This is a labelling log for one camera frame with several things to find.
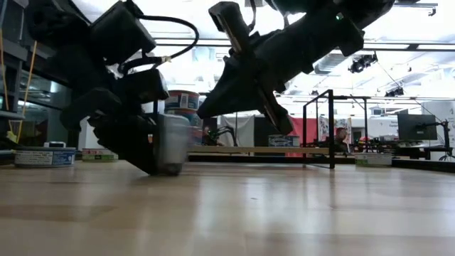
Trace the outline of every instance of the person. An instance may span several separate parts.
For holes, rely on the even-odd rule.
[[[203,130],[202,142],[205,146],[225,146],[219,138],[213,138],[210,135],[210,127],[205,126]]]
[[[348,145],[344,142],[348,136],[346,128],[337,128],[335,135],[335,148],[338,152],[348,153]]]

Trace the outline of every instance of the white ceiling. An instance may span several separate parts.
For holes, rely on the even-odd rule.
[[[115,0],[73,0],[86,16],[95,20],[103,11],[106,11]],[[218,0],[136,0],[136,4],[148,15],[175,16],[194,23],[201,38],[226,39],[218,33],[208,9]],[[251,9],[245,8],[244,0],[237,1],[242,7],[242,13],[247,23],[252,18]],[[431,9],[398,8],[394,7],[388,14],[366,28],[365,40],[370,43],[455,43],[455,1],[454,0],[421,0],[420,3],[437,3],[437,13],[429,16]],[[160,22],[144,23],[147,30],[156,38],[192,38],[193,34],[187,28]],[[282,28],[282,17],[269,6],[258,8],[256,29],[266,33]],[[158,47],[157,55],[175,52],[177,47]],[[226,53],[227,48],[218,48],[217,53]],[[402,78],[419,78],[417,81],[409,79],[409,86],[422,84],[419,81],[424,75],[433,75],[442,68],[455,65],[455,53],[423,53],[423,52],[377,52],[379,64],[360,74],[351,74],[348,67],[352,58],[347,58],[331,69],[329,75],[299,75],[292,81],[290,90],[298,91],[301,95],[308,95],[312,90],[319,92],[332,88],[336,94],[377,95],[384,96],[385,91],[391,89],[394,80]],[[195,86],[194,90],[208,91],[214,84],[214,77],[223,70],[222,63],[191,62],[191,57],[176,59],[172,63],[163,65],[160,69],[173,85],[180,87]],[[203,77],[203,81],[196,81],[196,77]],[[411,90],[414,95],[425,95],[427,91]],[[439,92],[440,97],[447,96],[446,92]]]

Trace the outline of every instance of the black cable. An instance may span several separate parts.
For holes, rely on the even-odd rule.
[[[251,3],[251,8],[253,9],[253,20],[251,21],[251,24],[248,25],[248,28],[250,29],[250,32],[255,29],[256,26],[256,3],[255,0],[250,0]]]
[[[174,22],[174,23],[178,23],[178,24],[181,24],[181,25],[184,25],[184,26],[187,26],[189,28],[191,28],[193,31],[194,31],[194,41],[189,45],[189,46],[186,46],[183,50],[180,50],[179,52],[177,53],[174,53],[173,55],[171,56],[162,56],[162,57],[146,57],[146,58],[140,58],[140,59],[135,59],[135,60],[131,60],[127,63],[124,63],[123,65],[120,65],[119,66],[119,72],[123,73],[123,74],[126,74],[128,73],[128,70],[132,69],[132,68],[135,68],[135,67],[139,67],[139,66],[142,66],[142,65],[149,65],[149,64],[154,64],[154,66],[152,68],[157,68],[159,67],[161,64],[167,62],[167,61],[170,61],[174,58],[177,58],[178,56],[180,55],[183,55],[185,53],[187,53],[189,50],[191,50],[194,46],[196,46],[196,44],[198,43],[199,41],[199,31],[198,29],[196,28],[196,26],[194,26],[192,23],[188,22],[188,21],[185,21],[181,18],[174,18],[174,17],[166,17],[166,16],[147,16],[147,15],[138,15],[137,18],[139,19],[143,19],[143,20],[147,20],[147,21],[166,21],[166,22]]]

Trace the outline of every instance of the wooden surface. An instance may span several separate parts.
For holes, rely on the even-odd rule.
[[[5,256],[453,255],[455,176],[271,164],[0,169]]]
[[[328,154],[328,148],[300,148],[300,147],[273,147],[273,146],[194,146],[191,153],[307,153]]]

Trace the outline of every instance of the ceiling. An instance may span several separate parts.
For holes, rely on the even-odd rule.
[[[106,11],[115,0],[73,0],[80,10],[92,21]],[[217,0],[135,0],[136,4],[148,15],[175,16],[188,20],[198,27],[201,38],[225,41],[226,36],[219,33],[208,15],[208,9]],[[249,23],[252,18],[250,8],[244,7],[245,0],[236,1],[241,6],[244,19]],[[455,43],[454,0],[421,0],[419,4],[437,4],[436,13],[430,16],[432,7],[394,7],[388,14],[365,29],[366,43]],[[291,22],[299,15],[291,17]],[[193,34],[186,27],[172,23],[146,22],[146,29],[155,38],[192,38]],[[283,21],[279,12],[269,6],[259,7],[257,11],[256,29],[266,33],[282,28]],[[452,67],[455,67],[455,47],[452,52],[404,52],[378,51],[378,63],[358,74],[352,74],[348,68],[354,55],[344,58],[336,51],[315,63],[322,73],[299,75],[290,82],[285,95],[298,97],[308,95],[312,90],[322,92],[334,89],[336,95],[369,95],[384,96],[388,90],[397,87],[405,88],[405,95],[435,97],[455,97],[455,90],[446,90],[447,83],[455,84]],[[161,46],[154,52],[156,55],[174,53],[180,48]],[[216,48],[215,54],[228,54],[228,48]],[[198,92],[206,92],[213,88],[221,75],[223,62],[217,60],[195,62],[187,56],[175,59],[172,63],[161,66],[161,72],[170,82],[169,87],[185,87]],[[428,91],[429,84],[438,81],[437,89]]]

